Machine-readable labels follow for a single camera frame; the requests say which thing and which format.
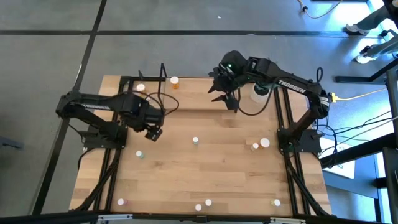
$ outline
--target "black metal frame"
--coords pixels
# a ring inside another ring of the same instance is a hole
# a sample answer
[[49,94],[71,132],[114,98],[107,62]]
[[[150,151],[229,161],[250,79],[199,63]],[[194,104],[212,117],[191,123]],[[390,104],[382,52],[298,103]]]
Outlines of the black metal frame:
[[[386,85],[388,89],[389,101],[391,106],[392,117],[398,116],[398,86],[397,86],[397,71],[389,70],[386,76]],[[398,179],[395,172],[398,172],[398,120],[393,120],[394,132],[381,136],[372,141],[362,143],[358,146],[351,147],[344,151],[340,151],[335,155],[326,156],[322,159],[322,168],[328,167],[327,163],[330,159],[335,159],[335,165],[345,162],[353,161],[365,156],[370,156],[379,152],[384,156],[384,168],[386,170],[385,178],[376,178],[373,180],[373,186],[378,189],[387,187],[391,211],[391,220],[393,223],[398,223]],[[381,218],[381,202],[380,197],[374,199],[376,209],[376,219]]]

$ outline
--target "wire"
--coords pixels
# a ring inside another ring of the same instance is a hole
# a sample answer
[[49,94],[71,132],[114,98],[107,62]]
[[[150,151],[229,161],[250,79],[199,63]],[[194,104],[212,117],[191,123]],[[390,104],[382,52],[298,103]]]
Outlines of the wire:
[[[257,113],[254,113],[254,114],[249,114],[249,113],[243,111],[240,105],[239,105],[238,110],[239,110],[240,112],[242,112],[242,114],[245,114],[246,116],[257,116],[257,115],[261,114],[261,113],[267,108],[268,103],[269,103],[269,100],[271,99],[272,92],[274,91],[275,84],[276,84],[281,78],[284,78],[284,77],[275,78],[275,80],[272,82],[271,89],[269,90],[269,93],[268,93],[269,95],[268,95],[267,101],[266,101],[265,105],[261,108],[260,111],[258,111]],[[238,88],[238,103],[240,103],[240,101],[241,101],[241,89]]]
[[80,155],[79,160],[77,162],[77,171],[79,171],[79,169],[80,169],[80,162],[81,162],[81,159],[83,158],[83,156],[85,156],[85,154],[91,152],[91,150],[93,150],[93,149],[94,148],[87,149],[82,155]]
[[[318,130],[320,133],[322,133],[323,135],[327,135],[327,136],[333,136],[332,134],[327,134],[327,133],[324,133],[323,131],[320,131],[320,130]],[[339,138],[349,138],[349,137],[347,137],[347,136],[339,136],[339,135],[336,135],[336,137],[339,137]],[[354,138],[351,138],[351,140],[355,140],[355,141],[369,141],[369,140],[367,140],[367,139],[354,139]]]
[[[382,124],[380,124],[380,125],[377,125],[376,127],[373,127],[373,128],[371,128],[371,129],[369,129],[369,130],[366,130],[366,131],[363,131],[363,132],[361,132],[361,133],[359,133],[359,134],[356,134],[356,135],[354,135],[353,137],[350,137],[350,138],[348,138],[347,140],[345,140],[345,141],[343,141],[343,142],[341,142],[341,143],[339,143],[339,144],[337,144],[337,145],[343,144],[343,143],[345,143],[345,142],[347,142],[347,141],[349,141],[349,140],[355,138],[356,136],[359,136],[359,135],[364,134],[364,133],[366,133],[366,132],[368,132],[368,131],[372,131],[373,129],[376,129],[376,128],[378,128],[378,127],[381,127],[381,126],[383,126],[383,125],[385,125],[385,124],[387,124],[387,123],[390,123],[391,121],[394,121],[394,120],[397,119],[397,118],[398,118],[398,116],[396,116],[395,118],[390,119],[390,120],[387,121],[387,122],[384,122],[384,123],[382,123]],[[329,148],[327,148],[327,149],[324,149],[322,152],[325,152],[326,150],[331,149],[331,148],[332,148],[332,147],[329,147]]]
[[311,19],[319,19],[327,14],[329,14],[332,10],[334,10],[343,0],[340,0],[335,6],[331,7],[326,13],[320,15],[320,16],[311,16],[308,13],[308,7],[304,5],[304,3],[302,2],[302,0],[297,0],[300,3],[300,6],[302,8],[302,11],[305,12],[307,14],[307,16]]
[[329,130],[331,130],[332,132],[333,132],[333,137],[334,137],[334,139],[335,139],[335,145],[334,146],[332,146],[332,147],[329,147],[328,149],[331,149],[331,148],[335,148],[334,150],[333,150],[333,152],[332,152],[332,155],[334,155],[328,162],[326,162],[326,164],[329,164],[329,168],[332,168],[335,164],[336,164],[336,155],[337,155],[337,137],[336,137],[336,132],[335,132],[335,130],[333,129],[333,128],[331,128],[329,125],[324,125],[324,124],[321,124],[320,126],[325,126],[325,127],[327,127]]
[[373,94],[373,93],[378,93],[378,92],[380,92],[380,91],[383,91],[383,90],[386,90],[387,88],[382,88],[382,89],[380,89],[380,90],[375,90],[375,91],[372,91],[372,92],[369,92],[369,93],[365,93],[365,94],[362,94],[362,95],[358,95],[358,96],[353,96],[353,97],[350,97],[350,98],[340,98],[340,97],[338,97],[338,96],[336,96],[334,93],[332,94],[332,102],[336,102],[337,100],[342,100],[342,101],[348,101],[348,100],[354,100],[354,99],[358,99],[358,98],[360,98],[360,97],[364,97],[364,96],[368,96],[368,95],[370,95],[370,94]]
[[320,83],[323,78],[323,68],[318,67],[317,68],[317,83]]
[[[145,100],[146,100],[148,97],[150,97],[151,95],[154,95],[154,94],[158,94],[158,92],[149,93],[149,94],[147,95],[147,97],[145,97]],[[180,102],[179,102],[176,98],[174,98],[174,96],[171,96],[171,95],[166,94],[166,93],[159,93],[159,94],[164,95],[164,96],[168,96],[168,97],[170,97],[171,99],[173,99],[173,100],[177,103],[177,106],[176,106],[174,109],[172,109],[171,111],[169,111],[168,113],[166,113],[165,116],[169,115],[170,113],[173,113],[174,111],[176,111],[176,110],[180,107]]]
[[81,141],[81,143],[85,143],[85,142],[83,142],[83,135],[81,135],[80,134],[80,132],[75,128],[75,127],[73,127],[71,124],[68,124],[68,126],[70,127],[70,128],[72,128],[74,131],[76,131],[76,133],[78,134],[78,135],[80,135],[80,141]]
[[353,129],[363,128],[363,127],[365,127],[365,126],[367,126],[367,125],[376,124],[376,123],[378,123],[378,122],[387,121],[387,120],[389,120],[389,119],[391,119],[391,118],[381,119],[381,120],[379,120],[379,121],[373,121],[373,122],[370,122],[370,123],[368,123],[368,124],[362,124],[362,125],[359,125],[359,126],[357,126],[357,127],[349,128],[348,130],[345,130],[345,131],[337,132],[336,134],[345,133],[345,132],[351,131],[351,130],[353,130]]
[[379,115],[379,116],[377,116],[377,117],[375,117],[375,118],[372,118],[372,119],[369,119],[369,120],[365,121],[363,124],[366,124],[368,121],[371,121],[371,120],[373,120],[373,119],[380,118],[381,116],[383,116],[383,115],[385,115],[385,114],[388,114],[388,113],[390,113],[390,112],[391,112],[391,111],[387,111],[387,112],[385,112],[385,113],[382,114],[382,115]]

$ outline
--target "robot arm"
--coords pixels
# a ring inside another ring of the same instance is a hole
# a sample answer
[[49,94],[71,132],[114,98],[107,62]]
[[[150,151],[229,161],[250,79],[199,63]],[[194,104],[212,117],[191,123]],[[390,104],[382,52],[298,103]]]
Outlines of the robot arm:
[[214,80],[209,93],[213,91],[225,93],[213,101],[224,101],[229,110],[236,110],[239,107],[233,92],[249,82],[256,83],[265,91],[280,86],[305,95],[310,102],[310,108],[298,122],[286,130],[287,142],[297,142],[303,131],[315,120],[328,116],[330,96],[319,83],[285,72],[268,59],[256,57],[245,59],[238,51],[231,51],[223,57],[210,76],[213,76]]
[[98,130],[110,141],[118,141],[125,128],[115,122],[104,121],[88,109],[117,112],[122,125],[136,132],[147,130],[146,138],[156,141],[162,134],[164,110],[154,108],[149,102],[131,92],[114,96],[101,96],[69,92],[61,97],[56,113],[61,118],[78,118]]

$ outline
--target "wooden tabletop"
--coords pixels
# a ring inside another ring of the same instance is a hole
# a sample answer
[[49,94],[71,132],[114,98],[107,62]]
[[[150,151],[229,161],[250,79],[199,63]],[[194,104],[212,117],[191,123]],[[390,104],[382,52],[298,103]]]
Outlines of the wooden tabletop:
[[[101,95],[118,91],[120,76],[104,76]],[[148,92],[157,91],[157,83],[143,82]],[[278,129],[275,99],[257,116],[226,110],[220,103],[210,103],[218,94],[208,95],[210,78],[180,78],[180,88],[171,88],[166,81],[162,91],[176,97],[180,109],[165,118],[163,134],[149,141],[145,133],[129,130],[126,147],[122,150],[114,190],[113,212],[173,213],[212,215],[281,215],[292,214],[289,188],[283,157],[278,152]],[[263,104],[253,102],[249,95],[252,84],[241,89],[241,107],[255,113]],[[289,92],[294,120],[307,110],[304,96]],[[164,98],[165,107],[174,102]],[[110,120],[109,111],[95,111]],[[199,138],[194,145],[192,138]],[[251,151],[251,144],[268,138],[270,147]],[[136,156],[142,151],[144,158]],[[70,208],[79,206],[98,181],[104,149],[95,149],[81,161]],[[327,212],[330,204],[322,169],[312,154],[301,153],[307,188]],[[107,193],[107,185],[101,201]],[[298,209],[303,213],[300,191],[296,186]],[[119,198],[127,200],[117,205]],[[205,206],[211,199],[213,205]],[[279,199],[280,207],[271,205]],[[196,212],[195,205],[202,204]]]

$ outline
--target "black rod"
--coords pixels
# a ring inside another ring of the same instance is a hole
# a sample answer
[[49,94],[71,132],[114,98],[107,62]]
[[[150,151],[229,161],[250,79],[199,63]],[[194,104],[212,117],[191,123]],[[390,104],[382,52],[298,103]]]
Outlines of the black rod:
[[[387,72],[387,89],[390,100],[391,115],[393,118],[398,116],[398,86],[397,70],[393,69]],[[396,146],[398,146],[398,119],[392,121],[396,136]]]
[[79,69],[79,72],[77,74],[75,84],[73,86],[73,91],[78,91],[80,89],[80,87],[81,87],[81,83],[83,81],[83,77],[84,77],[85,72],[86,72],[88,59],[90,58],[91,51],[93,50],[96,33],[98,31],[98,28],[100,27],[101,19],[102,19],[102,16],[104,14],[106,1],[107,0],[101,0],[101,4],[99,5],[99,9],[98,9],[98,13],[97,13],[97,16],[96,16],[96,19],[95,19],[95,22],[94,22],[92,33],[90,35],[90,38],[88,39],[86,50],[85,50],[85,53],[83,55],[83,59],[81,60],[80,69]]
[[[290,126],[293,123],[293,114],[292,114],[292,108],[290,107],[289,93],[288,93],[288,91],[285,88],[282,90],[282,92],[284,94],[287,121],[289,122],[289,126]],[[296,164],[297,175],[298,175],[299,179],[305,185],[304,173],[303,173],[303,167],[302,167],[302,164],[301,164],[300,153],[297,152],[296,147],[294,147],[293,154],[294,154],[294,161],[295,161],[295,164]],[[311,214],[310,204],[308,203],[307,199],[305,198],[303,192],[301,192],[301,198],[302,198],[302,201],[303,201],[304,214],[310,215]]]
[[50,159],[47,159],[47,165],[44,175],[42,176],[42,181],[39,182],[39,191],[37,193],[36,198],[34,198],[35,203],[32,209],[33,215],[39,215],[42,213],[43,206],[45,203],[45,199],[47,197],[47,193],[49,192],[50,184],[52,177],[55,172],[55,168],[57,167],[58,158],[61,154],[62,144],[65,140],[65,135],[67,133],[69,124],[69,119],[63,119],[60,123],[60,126],[57,131],[57,137],[54,139],[54,142],[51,147],[49,156]]
[[[279,98],[279,89],[278,88],[274,89],[274,97],[275,97],[276,113],[277,113],[277,117],[278,117],[279,128],[283,128],[284,121],[283,121],[282,108],[280,107],[280,98]],[[283,152],[283,156],[284,156],[284,161],[285,161],[287,184],[289,186],[290,204],[292,205],[292,213],[294,215],[296,215],[299,213],[299,210],[297,208],[297,199],[296,199],[293,179],[292,179],[292,176],[289,174],[289,172],[287,172],[288,168],[289,168],[288,163],[290,162],[289,161],[290,160],[289,153]]]

